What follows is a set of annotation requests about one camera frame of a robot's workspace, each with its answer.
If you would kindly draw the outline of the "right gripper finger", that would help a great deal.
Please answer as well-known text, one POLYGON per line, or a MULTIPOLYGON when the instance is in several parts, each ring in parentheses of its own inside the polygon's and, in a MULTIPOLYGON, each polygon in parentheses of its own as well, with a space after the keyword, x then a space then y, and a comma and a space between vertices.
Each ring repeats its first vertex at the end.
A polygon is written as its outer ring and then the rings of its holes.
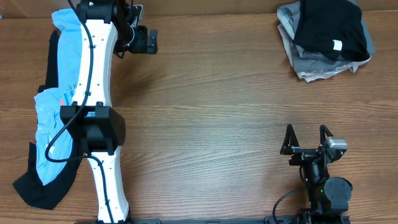
POLYGON ((322 124, 320 126, 320 144, 323 145, 323 143, 326 141, 327 137, 333 137, 333 134, 329 131, 329 129, 322 124))
POLYGON ((300 149, 300 144, 291 124, 287 125, 285 138, 280 149, 281 155, 293 155, 300 149))

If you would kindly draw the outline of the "black t-shirt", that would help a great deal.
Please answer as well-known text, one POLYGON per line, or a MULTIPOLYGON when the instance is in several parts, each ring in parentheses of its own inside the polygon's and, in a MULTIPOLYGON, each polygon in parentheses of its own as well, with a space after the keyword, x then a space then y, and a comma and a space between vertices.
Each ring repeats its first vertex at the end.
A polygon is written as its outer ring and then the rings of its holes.
POLYGON ((293 43, 326 58, 362 62, 370 58, 360 8, 347 0, 303 0, 293 43))

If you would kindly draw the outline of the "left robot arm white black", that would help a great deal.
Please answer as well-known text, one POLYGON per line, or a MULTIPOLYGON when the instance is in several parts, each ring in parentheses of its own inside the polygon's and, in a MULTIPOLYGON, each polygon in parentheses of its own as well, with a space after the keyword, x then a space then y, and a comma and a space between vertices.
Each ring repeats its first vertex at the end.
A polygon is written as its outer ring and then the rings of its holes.
POLYGON ((77 88, 60 118, 77 144, 77 158, 91 166, 98 197, 96 223, 131 223, 123 189, 121 148, 126 123, 111 102, 114 55, 156 54, 157 31, 138 23, 140 4, 126 1, 81 1, 75 12, 81 21, 81 61, 77 88))

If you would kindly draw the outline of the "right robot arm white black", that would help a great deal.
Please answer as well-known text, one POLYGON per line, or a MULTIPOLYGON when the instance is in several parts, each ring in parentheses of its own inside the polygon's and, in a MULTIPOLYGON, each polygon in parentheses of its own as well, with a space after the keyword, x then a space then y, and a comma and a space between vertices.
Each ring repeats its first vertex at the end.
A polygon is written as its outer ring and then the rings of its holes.
POLYGON ((345 154, 348 145, 344 139, 335 137, 323 124, 320 126, 320 145, 316 149, 303 149, 297 140, 291 124, 287 125, 280 154, 290 156, 289 164, 299 167, 299 174, 305 186, 283 195, 274 204, 272 218, 279 223, 275 214, 280 202, 302 190, 307 191, 309 207, 286 219, 287 223, 349 223, 343 213, 348 210, 353 186, 345 178, 332 177, 327 165, 338 161, 345 154))

